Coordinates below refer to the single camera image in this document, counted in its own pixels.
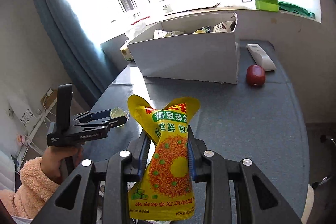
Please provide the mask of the pink fleece sleeve forearm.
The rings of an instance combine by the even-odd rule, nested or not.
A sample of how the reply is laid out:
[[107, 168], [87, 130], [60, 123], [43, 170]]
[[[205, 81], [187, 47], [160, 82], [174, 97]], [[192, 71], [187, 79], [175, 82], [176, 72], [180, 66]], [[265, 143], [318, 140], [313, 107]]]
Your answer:
[[34, 219], [59, 187], [41, 169], [41, 157], [27, 161], [20, 170], [21, 186], [16, 192], [1, 190], [1, 202], [10, 215]]

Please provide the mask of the person's left hand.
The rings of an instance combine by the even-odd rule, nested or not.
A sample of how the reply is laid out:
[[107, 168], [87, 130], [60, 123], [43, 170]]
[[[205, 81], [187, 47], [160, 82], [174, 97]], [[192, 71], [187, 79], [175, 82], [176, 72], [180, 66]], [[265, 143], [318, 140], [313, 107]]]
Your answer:
[[56, 184], [63, 182], [61, 174], [61, 164], [63, 159], [76, 156], [75, 165], [77, 166], [83, 158], [83, 148], [78, 147], [47, 147], [41, 160], [41, 169], [43, 173]]

